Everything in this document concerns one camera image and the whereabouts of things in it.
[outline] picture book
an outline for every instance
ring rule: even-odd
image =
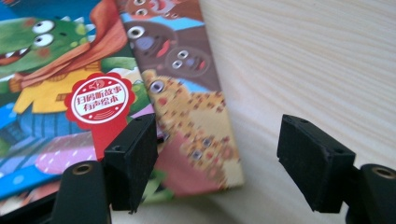
[[[169,200],[243,184],[198,0],[117,0],[165,140],[144,195]]]
[[[0,216],[153,114],[113,0],[0,3]]]

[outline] wooden table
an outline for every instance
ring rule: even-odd
[[[113,223],[345,223],[313,213],[277,161],[281,117],[305,118],[396,168],[396,2],[201,0],[240,147],[241,189],[112,214]]]

